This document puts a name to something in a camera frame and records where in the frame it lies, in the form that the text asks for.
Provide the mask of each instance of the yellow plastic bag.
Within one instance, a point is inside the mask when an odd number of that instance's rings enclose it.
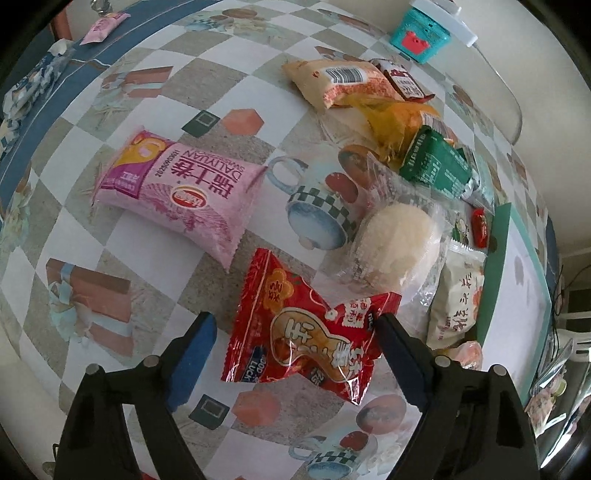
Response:
[[[379,160],[394,171],[402,166],[408,147],[424,125],[421,113],[439,118],[439,113],[430,105],[372,95],[347,95],[341,103],[354,106],[363,113],[379,145]]]

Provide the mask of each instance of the small red candy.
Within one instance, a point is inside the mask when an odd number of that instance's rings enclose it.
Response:
[[[472,231],[474,232],[474,243],[478,248],[486,248],[488,245],[488,224],[484,208],[477,208],[472,213]]]

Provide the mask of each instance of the teal box with red label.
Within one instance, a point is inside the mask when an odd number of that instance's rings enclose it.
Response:
[[[431,17],[411,8],[390,43],[419,63],[425,63],[451,40],[450,33]]]

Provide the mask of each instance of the green snack package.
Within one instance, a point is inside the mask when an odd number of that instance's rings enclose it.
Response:
[[[472,177],[472,169],[442,135],[423,125],[408,149],[400,176],[458,199]]]

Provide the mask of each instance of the pink packet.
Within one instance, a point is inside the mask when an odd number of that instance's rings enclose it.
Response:
[[[92,203],[131,210],[182,233],[228,271],[266,170],[142,130],[97,179]]]
[[[102,42],[117,28],[117,25],[129,17],[131,17],[129,14],[108,14],[103,18],[99,18],[80,42],[80,45]]]

